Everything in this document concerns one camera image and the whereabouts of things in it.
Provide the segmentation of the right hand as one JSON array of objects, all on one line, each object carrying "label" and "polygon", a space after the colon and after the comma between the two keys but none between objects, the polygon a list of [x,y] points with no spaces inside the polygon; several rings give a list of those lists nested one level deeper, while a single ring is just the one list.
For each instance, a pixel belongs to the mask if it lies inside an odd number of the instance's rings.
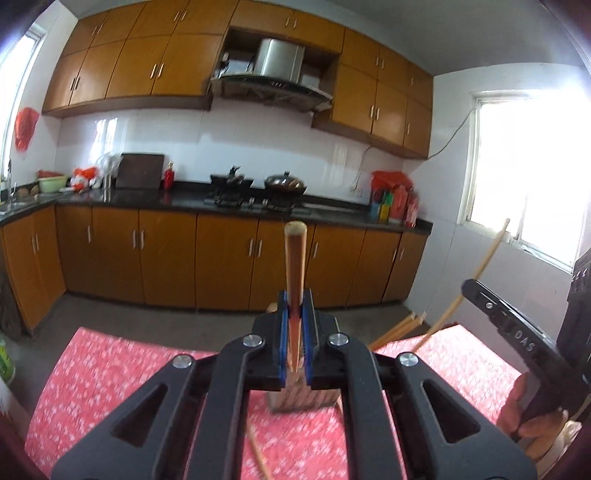
[{"label": "right hand", "polygon": [[531,439],[526,454],[537,465],[552,466],[573,443],[582,424],[570,420],[566,410],[556,410],[528,421],[523,420],[523,409],[519,401],[526,393],[527,384],[527,373],[515,380],[500,411],[497,426],[507,435],[517,433],[522,439]]}]

